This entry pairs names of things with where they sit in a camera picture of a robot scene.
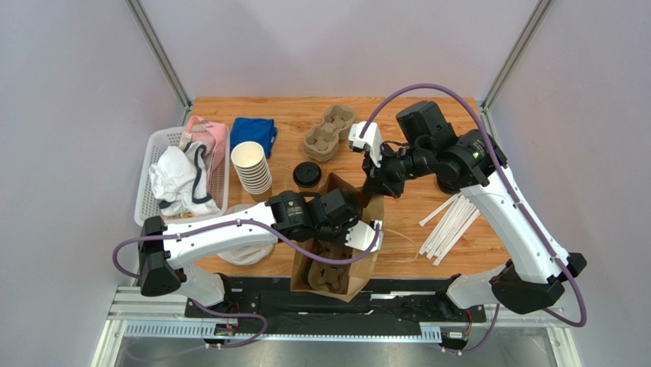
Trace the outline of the pink cloth bag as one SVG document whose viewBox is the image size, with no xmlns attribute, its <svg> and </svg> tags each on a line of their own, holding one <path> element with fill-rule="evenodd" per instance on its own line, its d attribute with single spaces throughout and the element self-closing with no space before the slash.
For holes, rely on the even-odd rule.
<svg viewBox="0 0 651 367">
<path fill-rule="evenodd" d="M 202 154 L 206 167 L 212 172 L 225 156 L 230 131 L 228 126 L 219 122 L 211 122 L 201 116 L 189 118 L 182 132 L 179 148 L 186 151 L 192 143 L 199 142 L 206 147 Z"/>
</svg>

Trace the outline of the stack of black lids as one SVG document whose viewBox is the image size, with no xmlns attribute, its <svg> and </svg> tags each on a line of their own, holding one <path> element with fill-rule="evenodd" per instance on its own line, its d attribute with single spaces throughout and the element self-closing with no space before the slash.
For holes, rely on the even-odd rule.
<svg viewBox="0 0 651 367">
<path fill-rule="evenodd" d="M 447 194 L 457 194 L 461 192 L 461 188 L 465 187 L 467 182 L 461 176 L 450 176 L 450 175 L 441 175 L 436 176 L 436 184 L 438 188 Z"/>
</svg>

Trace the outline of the white crumpled cloth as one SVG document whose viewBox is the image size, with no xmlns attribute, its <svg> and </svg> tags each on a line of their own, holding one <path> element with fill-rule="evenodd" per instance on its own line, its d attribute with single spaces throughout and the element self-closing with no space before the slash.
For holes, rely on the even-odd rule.
<svg viewBox="0 0 651 367">
<path fill-rule="evenodd" d="M 169 146 L 148 168 L 151 191 L 164 216 L 207 216 L 220 210 L 209 192 L 206 152 L 207 147 L 199 142 L 185 150 Z"/>
</svg>

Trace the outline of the white plastic basket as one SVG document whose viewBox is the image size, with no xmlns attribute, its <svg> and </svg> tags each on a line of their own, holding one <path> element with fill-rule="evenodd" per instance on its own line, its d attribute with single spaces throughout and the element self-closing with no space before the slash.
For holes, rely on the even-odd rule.
<svg viewBox="0 0 651 367">
<path fill-rule="evenodd" d="M 181 140 L 183 127 L 165 128 L 155 131 L 148 139 L 144 160 L 141 169 L 138 194 L 135 202 L 134 221 L 138 226 L 143 226 L 144 221 L 152 216 L 161 216 L 166 222 L 189 222 L 190 218 L 163 216 L 154 195 L 151 191 L 151 181 L 148 169 L 158 162 L 160 156 L 169 146 L 178 145 Z M 212 172 L 210 194 L 215 201 L 218 211 L 209 217 L 224 215 L 228 209 L 228 187 L 230 176 L 230 139 L 225 145 L 225 157 L 220 165 Z"/>
</svg>

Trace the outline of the single cardboard cup carrier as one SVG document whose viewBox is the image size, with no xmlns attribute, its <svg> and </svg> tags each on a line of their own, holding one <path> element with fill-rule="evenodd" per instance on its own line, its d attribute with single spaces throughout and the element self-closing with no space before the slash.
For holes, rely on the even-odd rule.
<svg viewBox="0 0 651 367">
<path fill-rule="evenodd" d="M 349 260 L 353 256 L 353 249 L 315 241 L 313 243 L 313 253 L 329 260 Z M 350 265 L 330 265 L 312 260 L 306 277 L 307 283 L 314 291 L 346 294 L 349 269 Z"/>
</svg>

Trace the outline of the blue folded cloth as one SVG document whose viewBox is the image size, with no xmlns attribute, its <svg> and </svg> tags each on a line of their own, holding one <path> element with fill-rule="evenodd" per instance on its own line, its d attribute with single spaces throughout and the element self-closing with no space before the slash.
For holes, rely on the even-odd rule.
<svg viewBox="0 0 651 367">
<path fill-rule="evenodd" d="M 254 141 L 264 149 L 269 159 L 276 139 L 277 127 L 273 119 L 237 117 L 231 129 L 230 149 L 243 142 Z"/>
</svg>

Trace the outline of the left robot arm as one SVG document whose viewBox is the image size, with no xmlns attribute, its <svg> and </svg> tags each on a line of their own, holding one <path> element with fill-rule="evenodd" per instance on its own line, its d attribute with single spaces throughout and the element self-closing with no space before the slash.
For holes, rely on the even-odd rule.
<svg viewBox="0 0 651 367">
<path fill-rule="evenodd" d="M 204 306 L 219 304 L 226 297 L 224 276 L 195 261 L 250 245 L 319 240 L 374 252 L 381 229 L 363 222 L 361 214 L 353 193 L 336 189 L 324 195 L 284 191 L 242 211 L 194 222 L 150 217 L 138 240 L 141 295 L 182 294 Z"/>
</svg>

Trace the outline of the white mesh food cover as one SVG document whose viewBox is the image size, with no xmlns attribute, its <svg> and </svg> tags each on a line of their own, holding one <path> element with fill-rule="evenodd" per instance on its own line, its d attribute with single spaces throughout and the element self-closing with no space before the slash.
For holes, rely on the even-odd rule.
<svg viewBox="0 0 651 367">
<path fill-rule="evenodd" d="M 236 266 L 249 266 L 260 262 L 274 249 L 274 244 L 249 245 L 217 254 L 220 259 Z"/>
</svg>

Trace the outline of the black cup lid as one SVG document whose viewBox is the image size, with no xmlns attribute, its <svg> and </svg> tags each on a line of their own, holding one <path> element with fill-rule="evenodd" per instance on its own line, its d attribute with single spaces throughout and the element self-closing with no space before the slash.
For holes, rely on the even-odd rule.
<svg viewBox="0 0 651 367">
<path fill-rule="evenodd" d="M 298 186 L 313 186 L 320 184 L 322 168 L 315 162 L 304 161 L 293 169 L 293 182 Z"/>
</svg>

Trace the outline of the brown paper bag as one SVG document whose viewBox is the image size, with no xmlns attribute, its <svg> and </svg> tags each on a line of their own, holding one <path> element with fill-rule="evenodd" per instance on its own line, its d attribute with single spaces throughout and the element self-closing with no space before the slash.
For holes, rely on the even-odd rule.
<svg viewBox="0 0 651 367">
<path fill-rule="evenodd" d="M 323 181 L 319 187 L 319 193 L 325 194 L 330 193 L 336 189 L 345 189 L 352 192 L 355 195 L 355 198 L 362 206 L 361 221 L 368 224 L 371 223 L 371 220 L 383 220 L 385 219 L 384 215 L 384 197 L 381 195 L 368 196 L 361 192 L 360 187 L 354 187 L 350 183 L 346 182 L 340 176 L 334 173 L 330 173 L 327 178 Z M 310 239 L 306 242 L 301 242 L 299 246 L 308 252 L 313 253 L 313 243 L 319 241 L 316 239 Z M 360 255 L 362 251 L 353 248 L 354 258 L 357 255 Z M 348 303 L 351 301 L 357 294 L 359 294 L 362 289 L 370 281 L 372 274 L 374 273 L 375 266 L 377 264 L 379 252 L 372 252 L 371 254 L 365 256 L 364 258 L 355 261 L 350 265 L 349 269 L 349 279 L 348 279 L 348 290 L 346 294 L 330 294 L 324 291 L 314 291 L 310 288 L 307 283 L 307 273 L 309 266 L 313 259 L 306 257 L 305 255 L 296 252 L 293 261 L 293 272 L 290 279 L 290 290 L 292 292 L 301 292 L 301 293 L 312 293 L 318 294 L 324 297 L 330 297 L 337 300 L 344 301 Z"/>
</svg>

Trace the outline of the stack of paper cups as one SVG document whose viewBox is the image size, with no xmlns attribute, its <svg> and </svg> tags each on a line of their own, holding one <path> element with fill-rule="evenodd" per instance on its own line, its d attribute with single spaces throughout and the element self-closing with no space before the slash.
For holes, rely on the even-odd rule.
<svg viewBox="0 0 651 367">
<path fill-rule="evenodd" d="M 241 185 L 255 202 L 264 202 L 272 196 L 273 178 L 260 144 L 245 141 L 236 145 L 231 161 Z"/>
</svg>

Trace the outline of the paper coffee cup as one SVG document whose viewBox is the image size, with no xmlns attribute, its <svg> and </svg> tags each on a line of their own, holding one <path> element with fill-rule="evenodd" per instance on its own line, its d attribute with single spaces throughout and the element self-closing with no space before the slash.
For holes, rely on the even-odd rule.
<svg viewBox="0 0 651 367">
<path fill-rule="evenodd" d="M 313 185 L 313 186 L 310 186 L 310 187 L 298 185 L 297 188 L 298 188 L 299 192 L 314 192 L 314 193 L 319 192 L 319 184 L 316 184 L 316 185 Z"/>
</svg>

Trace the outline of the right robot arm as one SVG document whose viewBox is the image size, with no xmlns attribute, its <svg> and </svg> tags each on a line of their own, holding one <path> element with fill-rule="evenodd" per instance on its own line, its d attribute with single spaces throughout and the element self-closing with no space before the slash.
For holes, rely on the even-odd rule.
<svg viewBox="0 0 651 367">
<path fill-rule="evenodd" d="M 458 135 L 433 101 L 417 102 L 397 114 L 405 142 L 392 149 L 374 122 L 351 127 L 348 144 L 364 154 L 363 191 L 398 198 L 408 180 L 430 174 L 439 188 L 461 193 L 487 220 L 509 254 L 493 270 L 451 277 L 447 304 L 467 309 L 498 303 L 518 314 L 549 310 L 576 285 L 586 267 L 583 254 L 557 244 L 516 188 L 507 159 L 478 129 Z"/>
</svg>

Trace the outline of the bundle of white straws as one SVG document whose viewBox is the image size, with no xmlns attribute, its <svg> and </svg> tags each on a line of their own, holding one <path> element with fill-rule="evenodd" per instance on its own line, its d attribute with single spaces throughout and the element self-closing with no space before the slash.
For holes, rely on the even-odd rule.
<svg viewBox="0 0 651 367">
<path fill-rule="evenodd" d="M 481 215 L 469 198 L 462 193 L 456 193 L 421 219 L 418 222 L 419 226 L 424 227 L 439 214 L 442 214 L 442 217 L 418 250 L 419 255 L 432 260 L 433 266 L 441 264 L 445 256 Z"/>
</svg>

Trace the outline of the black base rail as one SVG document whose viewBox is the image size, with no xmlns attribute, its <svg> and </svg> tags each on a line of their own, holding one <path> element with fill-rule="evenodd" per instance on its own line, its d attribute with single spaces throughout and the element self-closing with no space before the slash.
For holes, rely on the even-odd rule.
<svg viewBox="0 0 651 367">
<path fill-rule="evenodd" d="M 447 320 L 438 310 L 439 279 L 374 278 L 349 302 L 292 292 L 289 278 L 231 277 L 232 292 L 213 307 L 226 313 L 258 313 L 267 319 L 266 335 L 418 336 L 421 323 L 450 323 L 464 329 L 487 320 L 472 307 Z"/>
</svg>

